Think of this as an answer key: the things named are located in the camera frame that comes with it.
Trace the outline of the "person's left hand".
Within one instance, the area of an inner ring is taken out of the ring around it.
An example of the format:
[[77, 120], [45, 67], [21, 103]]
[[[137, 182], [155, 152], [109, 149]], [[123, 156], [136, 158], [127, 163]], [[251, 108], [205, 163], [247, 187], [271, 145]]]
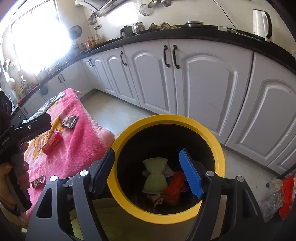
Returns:
[[[10, 173], [12, 169], [11, 163], [1, 163], [1, 202], [6, 206], [8, 209], [13, 209], [16, 206], [16, 202], [12, 197], [12, 194], [9, 190], [9, 187], [6, 183], [5, 176]], [[30, 187], [29, 182], [29, 164], [24, 161], [22, 165], [23, 173], [19, 176], [17, 183], [20, 186], [21, 190], [27, 190]]]

